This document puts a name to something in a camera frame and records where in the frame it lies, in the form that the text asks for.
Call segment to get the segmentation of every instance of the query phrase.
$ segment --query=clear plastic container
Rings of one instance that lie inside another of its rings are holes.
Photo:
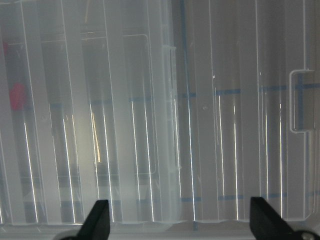
[[[0,0],[0,239],[108,199],[111,238],[320,232],[320,2]]]

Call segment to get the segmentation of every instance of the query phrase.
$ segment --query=red object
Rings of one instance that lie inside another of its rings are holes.
[[[27,101],[25,85],[19,82],[15,83],[9,96],[12,110],[22,110]]]
[[[4,52],[4,55],[7,55],[8,53],[8,43],[6,43],[5,41],[3,42],[3,52]]]

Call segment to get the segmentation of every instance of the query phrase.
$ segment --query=plastic bin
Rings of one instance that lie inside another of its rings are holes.
[[[320,232],[320,2],[0,0],[0,239],[109,199],[111,238]]]

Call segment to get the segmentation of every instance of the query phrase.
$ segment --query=metal bolt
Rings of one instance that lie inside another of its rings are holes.
[[[302,237],[303,240],[315,240],[314,235],[309,233],[309,232],[303,232],[301,234],[301,237]]]

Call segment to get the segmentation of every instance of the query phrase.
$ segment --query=pink object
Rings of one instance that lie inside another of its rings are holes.
[[[9,48],[8,43],[6,43],[6,42],[4,41],[4,42],[3,42],[3,52],[4,52],[4,55],[7,55],[7,53],[8,53],[8,48]]]
[[[22,110],[27,101],[26,87],[22,83],[15,83],[10,90],[10,104],[12,110]]]

